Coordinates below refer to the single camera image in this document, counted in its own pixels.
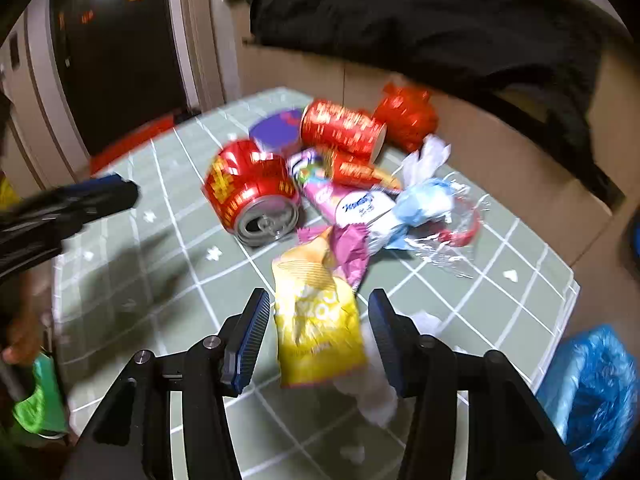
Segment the yellow potato chip bag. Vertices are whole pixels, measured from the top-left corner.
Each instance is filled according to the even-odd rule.
[[[366,362],[353,291],[332,272],[331,229],[272,264],[282,386],[320,383]]]

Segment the blue plastic bag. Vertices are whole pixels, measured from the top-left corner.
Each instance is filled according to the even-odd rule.
[[[561,343],[536,394],[586,480],[622,450],[637,396],[635,361],[607,325]]]

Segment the dark brown door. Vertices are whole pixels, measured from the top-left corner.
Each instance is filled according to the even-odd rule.
[[[168,0],[51,0],[58,73],[91,155],[186,110]]]

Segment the tied red bag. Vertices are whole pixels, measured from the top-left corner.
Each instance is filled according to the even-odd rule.
[[[407,153],[420,150],[422,140],[438,127],[438,115],[425,88],[387,83],[373,116],[386,123],[386,140]]]

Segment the table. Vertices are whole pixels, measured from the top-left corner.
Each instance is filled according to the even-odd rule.
[[[268,114],[302,107],[311,97],[285,88],[262,92],[181,124],[114,163],[134,180],[137,207],[90,225],[56,260],[56,331],[69,392],[71,424],[82,431],[127,360],[139,349],[156,355],[186,350],[244,307],[254,287],[274,297],[271,261],[296,243],[291,235],[246,248],[225,232],[200,187],[220,145],[247,135]],[[386,148],[378,163],[396,171],[402,154]],[[438,176],[470,184],[455,170]],[[478,238],[474,271],[460,278],[405,253],[382,251],[360,287],[383,287],[404,314],[424,310],[444,323],[439,337],[473,354],[505,352],[536,390],[579,291],[572,270],[500,203]],[[301,222],[323,220],[304,204]],[[176,479],[186,478],[180,393],[171,397]],[[254,479],[393,479],[402,457],[412,400],[401,400],[388,428],[367,424],[354,400],[332,386],[283,390],[271,322],[252,384],[226,400],[240,470]],[[458,397],[453,480],[465,475],[468,407]]]

